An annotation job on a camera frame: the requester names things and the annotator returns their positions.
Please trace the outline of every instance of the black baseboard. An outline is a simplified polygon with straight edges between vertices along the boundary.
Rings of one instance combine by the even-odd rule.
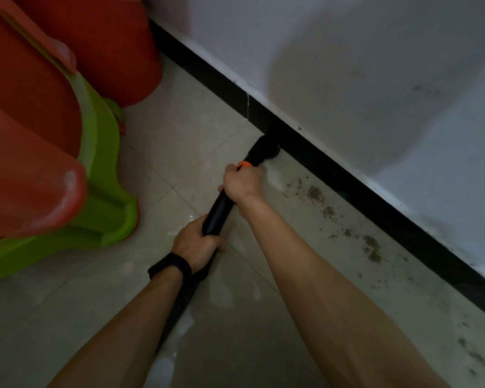
[[[330,159],[255,98],[150,20],[157,48],[485,312],[485,278],[365,184]]]

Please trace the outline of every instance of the person's arm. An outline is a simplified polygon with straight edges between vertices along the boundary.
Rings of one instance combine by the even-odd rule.
[[[335,387],[448,387],[399,327],[266,204],[261,178],[257,168],[228,165],[224,189],[250,224],[325,378]]]
[[[207,264],[216,249],[224,248],[220,237],[201,235],[205,218],[206,215],[183,228],[171,250],[187,260],[193,273]],[[182,275],[176,267],[156,274],[74,355],[49,387],[142,386],[181,283]]]

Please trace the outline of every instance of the black wristband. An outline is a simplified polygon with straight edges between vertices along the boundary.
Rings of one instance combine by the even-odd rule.
[[[192,276],[192,268],[190,267],[189,262],[183,257],[171,252],[147,270],[149,279],[152,279],[156,274],[170,266],[174,266],[181,271],[184,283]]]

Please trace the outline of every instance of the person's right hand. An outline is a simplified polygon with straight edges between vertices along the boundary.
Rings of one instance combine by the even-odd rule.
[[[237,171],[234,164],[224,169],[223,185],[226,195],[238,206],[243,205],[252,198],[262,198],[262,170],[259,168],[244,168]]]

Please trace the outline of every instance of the orange plastic object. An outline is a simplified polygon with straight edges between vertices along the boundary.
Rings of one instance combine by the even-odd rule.
[[[86,199],[77,161],[81,114],[70,83],[39,51],[76,72],[68,48],[0,0],[0,237],[64,226]]]
[[[76,54],[79,72],[103,97],[125,107],[147,97],[162,63],[141,0],[14,0]]]

